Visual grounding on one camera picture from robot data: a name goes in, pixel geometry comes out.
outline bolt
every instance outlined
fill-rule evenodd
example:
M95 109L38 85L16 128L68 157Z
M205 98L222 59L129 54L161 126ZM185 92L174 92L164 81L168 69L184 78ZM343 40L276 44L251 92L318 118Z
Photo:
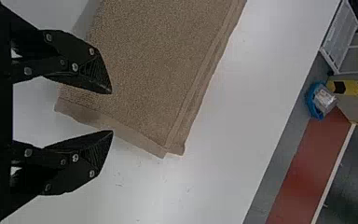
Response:
M51 42L53 40L53 37L51 36L51 34L46 34L46 40L48 42Z
M45 192L48 192L51 190L51 184L46 184L45 186Z
M32 69L30 67L24 67L24 74L30 76L32 74Z
M90 170L89 171L89 178L93 178L95 176L95 171Z
M93 48L91 48L91 49L89 49L89 55L94 55L94 49Z
M24 157L31 157L32 156L32 150L30 148L25 149L24 151Z
M74 70L74 72L77 72L77 69L79 69L77 63L72 63L72 70Z
M72 162L77 162L79 160L79 155L75 154L72 156Z

